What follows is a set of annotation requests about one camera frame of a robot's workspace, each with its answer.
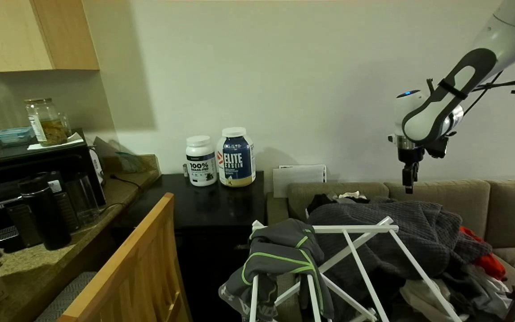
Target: black dresser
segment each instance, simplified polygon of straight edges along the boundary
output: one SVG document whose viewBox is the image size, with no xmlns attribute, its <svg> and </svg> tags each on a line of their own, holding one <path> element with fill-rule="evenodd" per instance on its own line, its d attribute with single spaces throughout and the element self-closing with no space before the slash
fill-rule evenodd
<svg viewBox="0 0 515 322">
<path fill-rule="evenodd" d="M 241 316 L 218 297 L 218 288 L 248 258 L 248 237 L 254 220 L 266 223 L 263 171 L 241 188 L 217 182 L 194 187 L 182 174 L 162 175 L 119 215 L 114 232 L 119 240 L 148 214 L 166 192 L 174 194 L 174 232 L 186 297 L 194 322 Z"/>
</svg>

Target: beige couch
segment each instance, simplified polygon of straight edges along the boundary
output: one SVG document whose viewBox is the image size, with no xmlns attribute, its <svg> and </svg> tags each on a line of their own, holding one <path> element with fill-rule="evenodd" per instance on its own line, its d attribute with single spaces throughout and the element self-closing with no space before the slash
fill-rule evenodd
<svg viewBox="0 0 515 322">
<path fill-rule="evenodd" d="M 305 220 L 305 208 L 315 194 L 360 191 L 368 198 L 388 196 L 397 200 L 422 200 L 442 204 L 462 216 L 462 224 L 494 248 L 507 272 L 508 286 L 515 285 L 515 181 L 459 180 L 417 183 L 414 194 L 405 194 L 399 183 L 307 183 L 288 188 L 288 198 L 267 196 L 268 224 L 287 218 Z M 279 277 L 279 290 L 292 285 L 293 277 Z M 300 321 L 297 299 L 278 307 L 279 321 Z"/>
</svg>

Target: protein powder container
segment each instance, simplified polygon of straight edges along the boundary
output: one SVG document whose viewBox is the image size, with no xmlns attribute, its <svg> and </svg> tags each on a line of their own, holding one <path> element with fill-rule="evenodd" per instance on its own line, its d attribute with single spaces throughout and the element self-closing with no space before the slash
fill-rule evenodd
<svg viewBox="0 0 515 322">
<path fill-rule="evenodd" d="M 186 166 L 190 183 L 204 187 L 216 182 L 216 153 L 207 135 L 198 135 L 186 139 Z"/>
<path fill-rule="evenodd" d="M 216 148 L 220 181 L 228 187 L 243 187 L 256 178 L 253 141 L 243 127 L 222 130 Z"/>
</svg>

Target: wooden cabinet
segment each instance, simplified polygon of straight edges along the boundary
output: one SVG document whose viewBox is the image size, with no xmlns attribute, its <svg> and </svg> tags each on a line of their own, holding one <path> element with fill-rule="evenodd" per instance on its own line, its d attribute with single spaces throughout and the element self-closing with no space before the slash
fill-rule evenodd
<svg viewBox="0 0 515 322">
<path fill-rule="evenodd" d="M 0 0 L 0 72 L 98 69 L 81 0 Z"/>
</svg>

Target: white drying rack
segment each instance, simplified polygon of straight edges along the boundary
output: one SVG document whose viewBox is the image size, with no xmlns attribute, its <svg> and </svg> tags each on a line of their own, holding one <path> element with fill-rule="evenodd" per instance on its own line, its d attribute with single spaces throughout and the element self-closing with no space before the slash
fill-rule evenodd
<svg viewBox="0 0 515 322">
<path fill-rule="evenodd" d="M 378 296 L 376 295 L 375 289 L 372 287 L 371 280 L 369 279 L 367 275 L 367 271 L 364 269 L 363 263 L 361 262 L 361 259 L 359 257 L 359 254 L 357 253 L 356 249 L 359 248 L 361 245 L 366 243 L 368 240 L 370 240 L 372 237 L 379 233 L 389 233 L 395 240 L 395 242 L 398 243 L 399 247 L 405 253 L 406 257 L 409 259 L 409 261 L 412 263 L 414 268 L 418 271 L 418 273 L 421 275 L 422 279 L 425 281 L 425 283 L 428 285 L 429 288 L 431 288 L 431 291 L 436 296 L 442 307 L 446 310 L 446 312 L 449 314 L 450 318 L 454 322 L 461 322 L 458 315 L 454 312 L 454 309 L 452 309 L 452 306 L 449 304 L 448 301 L 442 296 L 441 292 L 438 290 L 437 286 L 431 281 L 431 279 L 426 275 L 425 271 L 423 271 L 421 265 L 418 264 L 417 260 L 413 257 L 413 255 L 410 253 L 409 249 L 404 245 L 404 243 L 401 241 L 399 236 L 397 235 L 397 232 L 399 230 L 397 225 L 391 225 L 393 222 L 392 218 L 386 217 L 383 220 L 381 220 L 376 225 L 336 225 L 336 226 L 313 226 L 315 229 L 315 234 L 343 234 L 345 236 L 345 240 L 347 241 L 348 246 L 345 247 L 343 250 L 341 250 L 339 253 L 335 254 L 335 256 L 331 257 L 329 260 L 327 260 L 323 265 L 319 267 L 319 273 L 321 274 L 321 277 L 323 278 L 323 281 L 327 285 L 327 288 L 329 288 L 331 291 L 335 292 L 340 298 L 343 298 L 345 302 L 347 302 L 349 305 L 351 305 L 355 310 L 357 310 L 360 315 L 356 318 L 352 319 L 351 322 L 363 322 L 366 320 L 369 320 L 371 322 L 376 322 L 378 320 L 375 310 L 372 308 L 366 309 L 363 307 L 363 305 L 360 305 L 359 302 L 355 301 L 349 294 L 347 294 L 343 289 L 338 287 L 333 281 L 331 281 L 329 278 L 325 276 L 325 272 L 333 267 L 336 263 L 341 261 L 341 259 L 344 259 L 349 254 L 352 254 L 355 258 L 355 261 L 359 267 L 359 271 L 361 273 L 361 276 L 363 277 L 363 280 L 367 286 L 368 292 L 371 295 L 372 301 L 374 302 L 376 306 L 376 311 L 378 312 L 378 316 L 380 317 L 381 322 L 388 322 L 387 314 L 384 313 L 383 306 L 380 303 L 380 300 Z M 255 221 L 252 224 L 252 231 L 255 231 L 257 229 L 265 228 L 262 223 L 259 221 Z M 359 236 L 355 241 L 351 241 L 351 238 L 349 237 L 349 234 L 359 234 L 363 233 L 361 236 Z M 321 322 L 321 315 L 319 314 L 319 305 L 317 305 L 317 296 L 315 295 L 315 287 L 313 286 L 313 277 L 311 275 L 307 275 L 307 281 L 309 285 L 309 296 L 311 296 L 311 306 L 313 307 L 313 317 L 315 318 L 315 322 Z M 275 300 L 275 306 L 278 306 L 282 302 L 284 302 L 286 299 L 290 298 L 292 295 L 297 293 L 299 291 L 301 282 L 297 282 L 294 286 L 290 287 L 287 291 L 283 292 L 278 298 Z M 252 301 L 250 306 L 250 312 L 249 312 L 249 322 L 256 322 L 256 312 L 258 309 L 258 275 L 256 275 L 253 278 L 253 284 L 252 284 Z"/>
</svg>

